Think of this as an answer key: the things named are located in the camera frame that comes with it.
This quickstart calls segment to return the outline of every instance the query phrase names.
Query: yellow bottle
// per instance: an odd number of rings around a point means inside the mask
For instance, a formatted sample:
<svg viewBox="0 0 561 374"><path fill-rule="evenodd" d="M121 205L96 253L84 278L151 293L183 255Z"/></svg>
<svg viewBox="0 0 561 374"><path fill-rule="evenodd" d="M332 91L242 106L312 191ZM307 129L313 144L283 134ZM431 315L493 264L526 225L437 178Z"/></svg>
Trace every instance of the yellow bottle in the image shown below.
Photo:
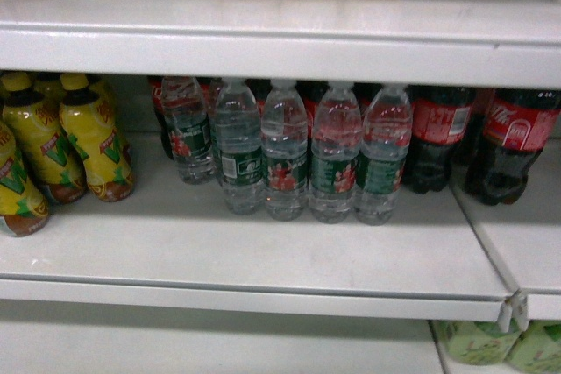
<svg viewBox="0 0 561 374"><path fill-rule="evenodd" d="M60 126L53 102L32 89L24 72L5 74L2 83L10 92L4 105L4 122L29 159L39 189L55 203L78 200L86 192L85 174Z"/></svg>
<svg viewBox="0 0 561 374"><path fill-rule="evenodd" d="M85 74L60 77L67 96L60 106L60 122L86 169L89 189L102 201L120 201L132 192L134 178L124 157L115 110L89 89Z"/></svg>
<svg viewBox="0 0 561 374"><path fill-rule="evenodd" d="M0 122L0 231L27 236L43 228L48 218L46 199L25 170L13 133Z"/></svg>

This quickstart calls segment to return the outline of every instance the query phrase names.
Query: cola bottle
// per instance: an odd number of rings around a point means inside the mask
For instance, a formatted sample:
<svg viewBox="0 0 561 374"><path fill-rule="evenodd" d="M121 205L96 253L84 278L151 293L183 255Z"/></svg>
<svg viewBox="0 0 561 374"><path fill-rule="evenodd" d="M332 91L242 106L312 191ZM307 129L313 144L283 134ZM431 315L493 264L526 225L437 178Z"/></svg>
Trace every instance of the cola bottle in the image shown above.
<svg viewBox="0 0 561 374"><path fill-rule="evenodd" d="M560 103L561 91L497 89L465 191L486 205L516 202L553 130Z"/></svg>
<svg viewBox="0 0 561 374"><path fill-rule="evenodd" d="M448 185L451 157L469 121L474 88L418 87L403 184L418 194Z"/></svg>

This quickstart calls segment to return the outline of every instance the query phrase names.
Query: white metal shelf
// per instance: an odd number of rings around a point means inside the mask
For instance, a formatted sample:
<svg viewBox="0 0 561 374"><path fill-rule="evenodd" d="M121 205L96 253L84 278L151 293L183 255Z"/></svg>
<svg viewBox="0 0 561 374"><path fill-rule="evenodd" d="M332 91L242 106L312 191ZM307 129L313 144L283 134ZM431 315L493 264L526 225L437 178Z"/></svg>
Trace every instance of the white metal shelf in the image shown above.
<svg viewBox="0 0 561 374"><path fill-rule="evenodd" d="M463 193L463 178L456 175L453 188L460 205L509 289L517 291L515 316L561 320L561 141L546 145L514 205L476 202Z"/></svg>
<svg viewBox="0 0 561 374"><path fill-rule="evenodd" d="M425 321L0 300L0 371L442 374Z"/></svg>
<svg viewBox="0 0 561 374"><path fill-rule="evenodd" d="M561 87L552 0L0 0L0 68Z"/></svg>
<svg viewBox="0 0 561 374"><path fill-rule="evenodd" d="M90 194L37 234L0 237L0 299L496 321L510 295L449 190L403 189L379 228L240 217L217 183L181 183L157 135L131 141L130 198Z"/></svg>

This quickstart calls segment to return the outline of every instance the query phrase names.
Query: green bottle label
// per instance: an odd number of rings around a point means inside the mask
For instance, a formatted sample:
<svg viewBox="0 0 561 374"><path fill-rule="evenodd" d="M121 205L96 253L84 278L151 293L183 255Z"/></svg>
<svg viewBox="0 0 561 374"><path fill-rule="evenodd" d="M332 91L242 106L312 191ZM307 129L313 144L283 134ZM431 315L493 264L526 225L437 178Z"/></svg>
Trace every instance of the green bottle label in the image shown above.
<svg viewBox="0 0 561 374"><path fill-rule="evenodd" d="M201 157L210 148L209 119L202 123L169 131L169 140L174 154L180 157Z"/></svg>
<svg viewBox="0 0 561 374"><path fill-rule="evenodd" d="M357 164L357 185L370 194L391 194L401 184L405 159L380 161L369 159L362 152Z"/></svg>
<svg viewBox="0 0 561 374"><path fill-rule="evenodd" d="M296 159L279 159L263 154L263 181L272 190L287 192L304 187L308 178L306 152Z"/></svg>
<svg viewBox="0 0 561 374"><path fill-rule="evenodd" d="M355 159L327 161L317 156L312 158L312 186L327 194L346 193L354 186Z"/></svg>
<svg viewBox="0 0 561 374"><path fill-rule="evenodd" d="M233 186L249 186L261 180L261 148L248 153L220 151L224 181Z"/></svg>

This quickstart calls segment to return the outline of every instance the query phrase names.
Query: yellow bottle label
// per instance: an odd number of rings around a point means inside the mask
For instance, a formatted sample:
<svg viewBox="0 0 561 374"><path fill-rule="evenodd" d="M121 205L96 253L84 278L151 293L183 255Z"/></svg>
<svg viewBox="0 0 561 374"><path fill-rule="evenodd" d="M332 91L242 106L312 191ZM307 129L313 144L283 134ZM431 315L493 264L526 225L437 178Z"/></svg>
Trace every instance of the yellow bottle label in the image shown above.
<svg viewBox="0 0 561 374"><path fill-rule="evenodd" d="M46 217L48 206L25 170L10 130L0 123L0 215Z"/></svg>
<svg viewBox="0 0 561 374"><path fill-rule="evenodd" d="M115 111L105 99L79 106L63 103L60 121L82 158L88 185L98 196L104 194L100 189L106 183L132 184L131 166L115 127Z"/></svg>
<svg viewBox="0 0 561 374"><path fill-rule="evenodd" d="M40 183L83 186L82 165L71 153L52 102L4 107L3 114Z"/></svg>

